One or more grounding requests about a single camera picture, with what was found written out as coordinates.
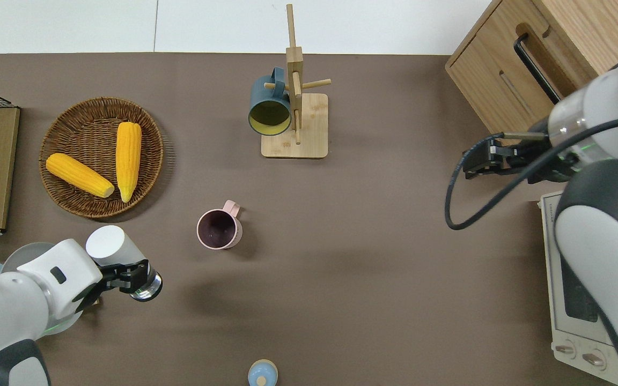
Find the light blue bottle cap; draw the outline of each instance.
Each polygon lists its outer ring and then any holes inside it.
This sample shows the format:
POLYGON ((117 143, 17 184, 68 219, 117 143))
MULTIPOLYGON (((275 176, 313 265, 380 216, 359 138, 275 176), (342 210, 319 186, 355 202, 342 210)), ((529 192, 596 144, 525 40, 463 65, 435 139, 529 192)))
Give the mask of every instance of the light blue bottle cap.
POLYGON ((247 375, 249 386, 275 386, 278 381, 278 369, 268 359, 256 361, 247 375))

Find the dark blue mug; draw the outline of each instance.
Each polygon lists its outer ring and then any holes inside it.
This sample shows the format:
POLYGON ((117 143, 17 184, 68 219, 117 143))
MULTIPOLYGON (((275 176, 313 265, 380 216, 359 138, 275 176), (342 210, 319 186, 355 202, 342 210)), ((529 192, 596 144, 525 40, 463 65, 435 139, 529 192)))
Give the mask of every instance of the dark blue mug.
POLYGON ((285 90, 285 70, 274 68, 252 86, 249 125, 261 135, 279 135, 290 127, 290 96, 285 90), (264 83, 273 83, 266 88, 264 83))

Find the oven knob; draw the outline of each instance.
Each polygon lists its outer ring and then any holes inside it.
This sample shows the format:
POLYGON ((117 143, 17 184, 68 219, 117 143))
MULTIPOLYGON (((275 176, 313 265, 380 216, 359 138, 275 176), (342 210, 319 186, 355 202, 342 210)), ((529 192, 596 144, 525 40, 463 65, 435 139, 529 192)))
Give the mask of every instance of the oven knob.
POLYGON ((552 342, 552 350, 561 352, 562 354, 574 359, 576 357, 576 347, 574 347, 571 340, 565 340, 563 344, 556 344, 552 342))
POLYGON ((607 361, 605 360, 605 356, 600 350, 593 350, 593 352, 589 354, 583 354, 584 361, 592 364, 600 370, 604 370, 607 368, 607 361))

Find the pink mug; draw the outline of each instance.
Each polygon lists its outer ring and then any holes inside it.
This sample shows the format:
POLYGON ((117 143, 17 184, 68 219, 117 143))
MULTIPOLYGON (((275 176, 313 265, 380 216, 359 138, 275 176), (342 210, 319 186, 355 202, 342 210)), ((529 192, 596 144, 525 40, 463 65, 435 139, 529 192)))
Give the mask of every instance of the pink mug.
POLYGON ((242 239, 242 224, 238 220, 240 205, 228 200, 223 209, 204 213, 197 221, 197 239, 209 249, 232 248, 242 239))

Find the woven round tray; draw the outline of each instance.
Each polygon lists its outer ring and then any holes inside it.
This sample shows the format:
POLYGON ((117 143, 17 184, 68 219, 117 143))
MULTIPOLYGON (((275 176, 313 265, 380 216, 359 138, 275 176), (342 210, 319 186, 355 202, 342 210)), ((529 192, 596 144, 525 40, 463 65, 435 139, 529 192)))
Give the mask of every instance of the woven round tray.
POLYGON ((42 184, 60 207, 82 217, 105 218, 139 203, 154 186, 163 161, 164 142, 149 113, 128 100, 96 98, 78 103, 56 118, 42 140, 39 167, 42 184), (116 132, 121 122, 142 127, 137 186, 127 203, 121 201, 116 183, 116 132), (68 154, 108 179, 115 187, 112 195, 91 195, 49 173, 45 162, 55 152, 68 154))

